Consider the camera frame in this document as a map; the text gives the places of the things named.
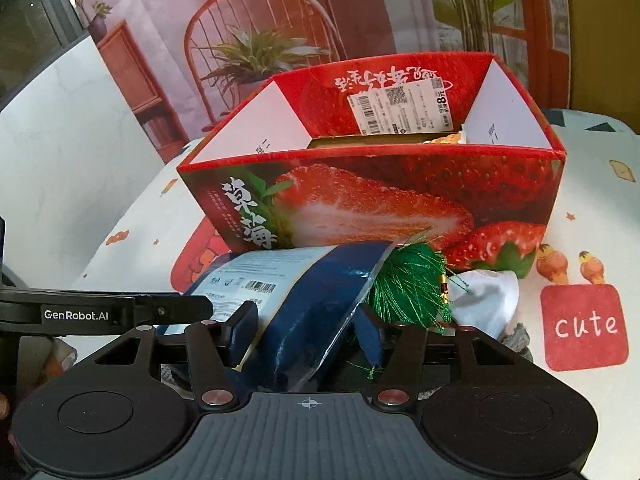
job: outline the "window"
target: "window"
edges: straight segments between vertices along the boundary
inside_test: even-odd
[[[0,0],[0,103],[47,58],[82,34],[65,0]]]

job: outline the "screw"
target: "screw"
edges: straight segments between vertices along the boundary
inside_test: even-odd
[[[409,402],[409,394],[402,390],[382,390],[378,394],[378,400],[387,406],[402,406]]]
[[[209,406],[224,406],[234,400],[234,394],[226,390],[209,390],[202,394],[202,402]]]

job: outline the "plastic bag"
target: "plastic bag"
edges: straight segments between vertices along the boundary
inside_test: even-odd
[[[453,319],[499,340],[518,306],[518,277],[512,270],[479,269],[462,272],[458,278],[449,282]]]
[[[237,370],[249,384],[298,392],[334,350],[395,244],[225,254],[187,295],[207,296],[224,321],[246,300],[258,306],[258,334]],[[185,325],[169,326],[167,335]]]

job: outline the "wooden cabinet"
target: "wooden cabinet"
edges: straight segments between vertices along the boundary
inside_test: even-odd
[[[98,43],[98,50],[149,140],[162,160],[169,162],[189,138],[126,21],[109,31]]]

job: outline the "red cardboard box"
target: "red cardboard box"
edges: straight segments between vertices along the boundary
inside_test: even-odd
[[[424,143],[463,125],[466,144]],[[454,268],[524,277],[565,156],[500,59],[434,52],[276,75],[178,172],[235,252],[428,229]]]

